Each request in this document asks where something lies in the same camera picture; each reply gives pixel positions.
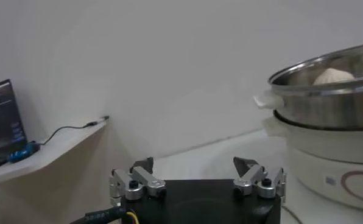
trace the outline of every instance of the white wall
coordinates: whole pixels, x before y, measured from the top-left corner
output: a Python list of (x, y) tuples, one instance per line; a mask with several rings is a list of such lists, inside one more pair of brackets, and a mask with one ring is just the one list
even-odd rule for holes
[(0, 0), (0, 80), (29, 136), (111, 116), (79, 153), (1, 184), (0, 222), (106, 208), (111, 167), (258, 128), (269, 75), (361, 43), (363, 0)]

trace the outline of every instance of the steamed bun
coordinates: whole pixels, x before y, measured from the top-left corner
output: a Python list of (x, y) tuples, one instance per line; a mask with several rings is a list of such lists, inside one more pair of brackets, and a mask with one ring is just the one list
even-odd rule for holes
[(316, 78), (313, 85), (349, 81), (353, 79), (353, 75), (349, 72), (336, 70), (334, 68), (328, 68)]

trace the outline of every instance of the white table surface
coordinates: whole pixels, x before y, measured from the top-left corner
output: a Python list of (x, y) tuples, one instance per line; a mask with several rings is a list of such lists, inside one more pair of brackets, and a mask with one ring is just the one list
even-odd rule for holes
[[(266, 167), (281, 166), (287, 172), (287, 207), (304, 224), (363, 224), (363, 211), (326, 199), (310, 191), (291, 174), (285, 141), (256, 131), (199, 149), (156, 159), (154, 175), (165, 180), (236, 178), (233, 157), (255, 159)], [(297, 223), (282, 210), (281, 223)]]

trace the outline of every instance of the laptop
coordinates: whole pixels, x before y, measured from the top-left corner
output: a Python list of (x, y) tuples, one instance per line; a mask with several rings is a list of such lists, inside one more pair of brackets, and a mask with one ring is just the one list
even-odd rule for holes
[(10, 80), (0, 82), (0, 166), (7, 155), (27, 145), (21, 116)]

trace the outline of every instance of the laptop screen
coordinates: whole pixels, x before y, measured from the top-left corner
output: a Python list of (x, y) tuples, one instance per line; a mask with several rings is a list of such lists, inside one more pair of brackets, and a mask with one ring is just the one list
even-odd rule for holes
[(3, 81), (0, 83), (0, 148), (26, 143), (11, 82)]

